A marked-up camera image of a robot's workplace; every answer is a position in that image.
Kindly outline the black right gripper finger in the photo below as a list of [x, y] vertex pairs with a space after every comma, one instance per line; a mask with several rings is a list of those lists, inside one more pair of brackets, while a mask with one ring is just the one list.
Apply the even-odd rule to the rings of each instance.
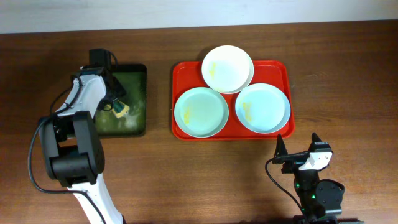
[[284, 144], [284, 140], [282, 138], [281, 134], [277, 135], [277, 142], [276, 142], [276, 149], [275, 149], [275, 153], [274, 153], [274, 159], [277, 158], [282, 158], [285, 156], [288, 156], [288, 152], [286, 149], [286, 146]]
[[316, 133], [312, 133], [312, 143], [315, 143], [315, 142], [322, 142], [322, 140]]

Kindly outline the yellow green sponge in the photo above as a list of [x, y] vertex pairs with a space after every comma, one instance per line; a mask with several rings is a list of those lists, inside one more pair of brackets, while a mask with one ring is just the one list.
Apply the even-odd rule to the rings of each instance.
[[129, 112], [129, 106], [123, 103], [122, 101], [114, 101], [112, 104], [111, 112], [117, 119], [121, 118], [125, 114]]

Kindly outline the light blue plate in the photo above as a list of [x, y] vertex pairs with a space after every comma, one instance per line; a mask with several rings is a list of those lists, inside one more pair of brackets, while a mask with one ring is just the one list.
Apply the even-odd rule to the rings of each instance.
[[284, 92], [266, 83], [255, 83], [244, 88], [235, 102], [239, 122], [258, 134], [281, 130], [289, 121], [292, 109]]

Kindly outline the light green plate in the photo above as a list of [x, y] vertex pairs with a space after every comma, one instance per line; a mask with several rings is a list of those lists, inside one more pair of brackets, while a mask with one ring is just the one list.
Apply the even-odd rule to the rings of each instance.
[[177, 99], [174, 120], [187, 135], [208, 138], [219, 133], [229, 118], [228, 104], [217, 91], [206, 88], [191, 88]]

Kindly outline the cream white plate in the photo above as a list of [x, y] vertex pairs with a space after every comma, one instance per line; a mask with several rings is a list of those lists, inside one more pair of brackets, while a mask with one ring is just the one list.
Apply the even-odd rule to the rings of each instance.
[[243, 49], [222, 45], [205, 55], [201, 74], [210, 88], [222, 94], [233, 94], [251, 83], [254, 63]]

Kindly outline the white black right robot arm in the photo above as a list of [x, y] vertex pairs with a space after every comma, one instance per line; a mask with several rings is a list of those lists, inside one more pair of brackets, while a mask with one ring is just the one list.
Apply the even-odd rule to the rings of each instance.
[[329, 166], [332, 155], [329, 143], [316, 133], [312, 134], [308, 150], [295, 154], [289, 154], [282, 136], [277, 136], [271, 162], [282, 165], [282, 174], [294, 175], [294, 189], [299, 197], [295, 203], [302, 212], [295, 217], [295, 223], [338, 223], [345, 187], [334, 180], [319, 178], [319, 172]]

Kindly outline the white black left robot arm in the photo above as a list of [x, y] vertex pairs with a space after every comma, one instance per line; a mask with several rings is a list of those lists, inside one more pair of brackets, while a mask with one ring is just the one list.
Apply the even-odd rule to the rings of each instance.
[[87, 65], [72, 75], [61, 107], [40, 119], [34, 137], [40, 139], [47, 175], [72, 194], [90, 223], [125, 223], [104, 181], [105, 158], [93, 118], [113, 89], [111, 67]]

